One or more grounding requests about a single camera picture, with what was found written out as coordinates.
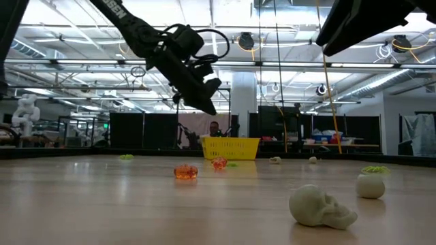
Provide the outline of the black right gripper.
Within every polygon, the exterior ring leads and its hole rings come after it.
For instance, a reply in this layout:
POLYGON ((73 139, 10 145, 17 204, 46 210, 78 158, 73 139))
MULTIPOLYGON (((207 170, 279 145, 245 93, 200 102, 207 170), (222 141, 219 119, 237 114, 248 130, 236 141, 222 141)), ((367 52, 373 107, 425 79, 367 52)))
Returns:
POLYGON ((374 35, 408 24, 418 7, 436 24, 436 0, 334 0, 316 44, 326 56, 335 55, 374 35))

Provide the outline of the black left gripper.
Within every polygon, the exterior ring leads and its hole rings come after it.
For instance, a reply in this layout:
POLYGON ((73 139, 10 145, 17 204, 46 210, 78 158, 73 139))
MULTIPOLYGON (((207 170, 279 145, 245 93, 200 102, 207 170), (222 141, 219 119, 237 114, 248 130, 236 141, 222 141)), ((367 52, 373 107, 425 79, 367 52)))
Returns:
POLYGON ((205 61, 180 60, 169 48, 160 46, 146 58, 146 69, 156 68, 175 88, 173 102, 201 110, 212 116, 217 114, 211 97, 221 82, 218 78, 204 81, 204 77, 213 73, 210 63, 205 61))

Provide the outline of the beige curtain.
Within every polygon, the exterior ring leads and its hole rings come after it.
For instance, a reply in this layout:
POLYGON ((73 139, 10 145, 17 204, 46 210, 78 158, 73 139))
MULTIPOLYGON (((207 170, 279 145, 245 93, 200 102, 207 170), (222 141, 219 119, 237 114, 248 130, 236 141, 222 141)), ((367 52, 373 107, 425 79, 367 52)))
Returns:
POLYGON ((215 116, 204 113, 179 114, 176 143, 180 149, 201 150, 201 135, 209 133, 210 123, 218 122, 223 136, 230 127, 231 120, 229 114, 215 116))

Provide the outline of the person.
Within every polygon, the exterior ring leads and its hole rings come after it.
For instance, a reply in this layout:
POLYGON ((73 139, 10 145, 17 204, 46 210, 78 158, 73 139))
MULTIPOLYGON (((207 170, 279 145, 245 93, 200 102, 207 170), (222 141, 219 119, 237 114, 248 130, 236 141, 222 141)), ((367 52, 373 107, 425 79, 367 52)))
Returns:
POLYGON ((219 128, 219 123, 216 121, 212 121, 209 125, 209 133, 201 135, 201 137, 221 137, 222 132, 219 128))

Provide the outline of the white pillar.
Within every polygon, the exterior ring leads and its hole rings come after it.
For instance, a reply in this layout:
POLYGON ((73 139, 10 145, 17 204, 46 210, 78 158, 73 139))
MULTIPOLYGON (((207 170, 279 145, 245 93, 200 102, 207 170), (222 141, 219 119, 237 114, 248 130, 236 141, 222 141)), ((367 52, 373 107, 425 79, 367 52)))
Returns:
POLYGON ((257 80, 253 72, 232 74, 231 113, 238 116, 238 136, 249 137, 249 114, 257 108, 257 80))

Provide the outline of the yellow plastic basket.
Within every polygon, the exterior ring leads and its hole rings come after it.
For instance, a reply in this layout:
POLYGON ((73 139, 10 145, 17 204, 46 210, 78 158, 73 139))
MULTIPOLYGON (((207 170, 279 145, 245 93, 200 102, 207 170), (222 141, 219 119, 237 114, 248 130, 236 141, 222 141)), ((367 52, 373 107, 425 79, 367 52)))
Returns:
POLYGON ((249 137, 203 137, 201 139, 204 158, 212 160, 224 157, 227 160, 251 161, 256 158, 259 138, 249 137))

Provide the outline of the black partition panel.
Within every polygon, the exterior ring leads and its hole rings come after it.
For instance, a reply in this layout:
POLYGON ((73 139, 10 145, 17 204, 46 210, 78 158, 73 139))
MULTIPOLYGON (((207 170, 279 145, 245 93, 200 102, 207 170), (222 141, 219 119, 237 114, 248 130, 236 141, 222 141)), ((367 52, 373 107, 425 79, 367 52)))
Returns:
POLYGON ((122 149, 175 148, 176 114, 110 113, 110 146, 122 149))

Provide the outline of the black framed workcell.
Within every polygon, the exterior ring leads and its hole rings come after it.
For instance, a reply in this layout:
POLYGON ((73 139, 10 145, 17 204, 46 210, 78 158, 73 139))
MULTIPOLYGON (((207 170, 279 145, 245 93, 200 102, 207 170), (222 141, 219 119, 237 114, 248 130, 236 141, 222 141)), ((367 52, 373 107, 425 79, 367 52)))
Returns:
POLYGON ((110 145, 107 118, 60 116, 57 120, 60 143, 65 148, 106 148, 110 145))

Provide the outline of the wooden side table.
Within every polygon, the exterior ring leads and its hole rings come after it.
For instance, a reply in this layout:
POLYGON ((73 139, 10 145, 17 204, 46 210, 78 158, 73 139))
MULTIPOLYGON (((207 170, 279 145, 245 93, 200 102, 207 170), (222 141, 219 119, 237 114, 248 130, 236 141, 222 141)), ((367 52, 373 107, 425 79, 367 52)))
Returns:
POLYGON ((374 153, 382 153, 382 148, 377 144, 346 144, 346 145, 338 145, 338 144, 304 144, 302 146, 303 149, 320 149, 321 147, 325 147, 328 149, 338 150, 341 148, 342 152, 351 152, 351 151, 363 151, 363 152, 374 152, 374 153))

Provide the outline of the grey cloth cover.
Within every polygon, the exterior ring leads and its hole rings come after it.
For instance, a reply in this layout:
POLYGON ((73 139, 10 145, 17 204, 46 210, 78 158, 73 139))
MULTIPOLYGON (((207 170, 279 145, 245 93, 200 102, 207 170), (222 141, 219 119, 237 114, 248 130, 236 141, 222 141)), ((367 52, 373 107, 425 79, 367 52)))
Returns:
POLYGON ((410 142, 415 157, 436 157, 436 123, 432 114, 403 116, 402 141, 410 142))

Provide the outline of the black chair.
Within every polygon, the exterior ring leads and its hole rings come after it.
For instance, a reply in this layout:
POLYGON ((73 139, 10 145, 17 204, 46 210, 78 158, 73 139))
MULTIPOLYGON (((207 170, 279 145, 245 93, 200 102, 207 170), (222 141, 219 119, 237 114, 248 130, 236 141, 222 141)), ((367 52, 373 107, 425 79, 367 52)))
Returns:
POLYGON ((398 145, 398 154, 418 157, 422 155, 422 144, 418 140, 407 140, 398 145))

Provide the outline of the white robot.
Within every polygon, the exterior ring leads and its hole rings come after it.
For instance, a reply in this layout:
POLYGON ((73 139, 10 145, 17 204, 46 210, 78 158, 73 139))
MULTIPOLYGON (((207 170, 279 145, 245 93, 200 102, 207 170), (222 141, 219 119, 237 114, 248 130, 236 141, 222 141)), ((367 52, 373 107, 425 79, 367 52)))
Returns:
POLYGON ((24 94, 18 100, 18 107, 12 115, 12 128, 20 136, 30 136, 33 123, 40 119, 40 109, 35 105, 37 95, 24 94))

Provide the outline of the black stand frame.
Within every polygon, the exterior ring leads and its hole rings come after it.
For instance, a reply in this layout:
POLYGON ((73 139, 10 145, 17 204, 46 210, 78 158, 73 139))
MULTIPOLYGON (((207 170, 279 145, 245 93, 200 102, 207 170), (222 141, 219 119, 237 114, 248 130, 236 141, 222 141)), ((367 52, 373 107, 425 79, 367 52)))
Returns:
MULTIPOLYGON (((214 104, 214 107, 217 111, 217 114, 229 114, 230 112, 230 106, 231 106, 231 94, 230 89, 228 88, 221 88, 219 89, 211 98, 211 101, 214 104)), ((176 110, 176 115, 178 118, 179 114, 191 114, 191 113, 204 113, 201 110, 197 110, 193 107, 187 106, 184 103, 180 103, 181 108, 178 108, 176 110)))

